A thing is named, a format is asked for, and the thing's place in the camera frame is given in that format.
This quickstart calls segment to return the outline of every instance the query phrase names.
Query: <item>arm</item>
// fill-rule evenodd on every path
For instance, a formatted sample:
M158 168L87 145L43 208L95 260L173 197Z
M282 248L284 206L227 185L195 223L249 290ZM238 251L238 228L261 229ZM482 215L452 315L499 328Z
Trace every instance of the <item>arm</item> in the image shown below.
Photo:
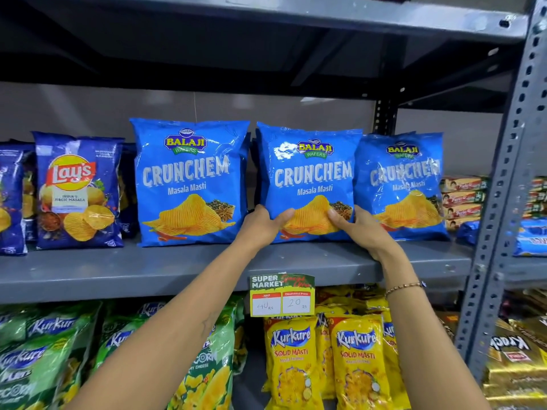
M386 288L419 282L401 246L370 213L359 206L355 210L354 224L333 210L329 217L380 261ZM417 286L399 289L387 300L412 408L489 410L488 401L439 322L425 291Z
M294 214L257 206L236 240L114 351L67 410L164 409L184 379L243 269Z

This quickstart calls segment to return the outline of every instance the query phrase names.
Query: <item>person's left arm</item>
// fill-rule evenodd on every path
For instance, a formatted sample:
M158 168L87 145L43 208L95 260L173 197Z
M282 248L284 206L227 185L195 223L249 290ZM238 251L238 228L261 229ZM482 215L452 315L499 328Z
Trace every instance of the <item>person's left arm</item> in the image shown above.
M192 283L114 351L66 410L162 410L201 351L243 269L292 216L263 206Z

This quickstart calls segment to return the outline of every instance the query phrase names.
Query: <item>person's left hand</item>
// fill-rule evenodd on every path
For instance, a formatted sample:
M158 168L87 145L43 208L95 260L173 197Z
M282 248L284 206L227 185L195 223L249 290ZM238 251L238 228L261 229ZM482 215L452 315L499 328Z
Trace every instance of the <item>person's left hand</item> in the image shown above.
M236 236L235 243L242 243L256 251L268 246L277 236L283 225L294 216L294 209L285 210L274 220L270 220L270 213L261 204L254 208L253 213L247 214L241 230Z

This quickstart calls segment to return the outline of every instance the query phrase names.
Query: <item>beaded bracelet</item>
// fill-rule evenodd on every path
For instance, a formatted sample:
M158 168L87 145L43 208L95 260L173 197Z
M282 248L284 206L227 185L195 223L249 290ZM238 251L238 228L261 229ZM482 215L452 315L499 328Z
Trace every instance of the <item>beaded bracelet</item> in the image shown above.
M395 286L394 288L386 290L386 295L385 296L388 296L390 293L395 292L398 289L411 288L412 286L419 286L421 288L426 288L427 287L424 282L406 283L404 285Z

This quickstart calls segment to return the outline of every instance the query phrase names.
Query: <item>yellow circle logo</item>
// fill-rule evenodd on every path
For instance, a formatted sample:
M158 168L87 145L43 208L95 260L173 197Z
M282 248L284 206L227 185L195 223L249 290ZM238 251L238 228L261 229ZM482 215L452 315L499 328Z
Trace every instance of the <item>yellow circle logo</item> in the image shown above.
M65 154L51 162L46 184L65 191L76 191L87 187L94 176L94 162L79 155Z

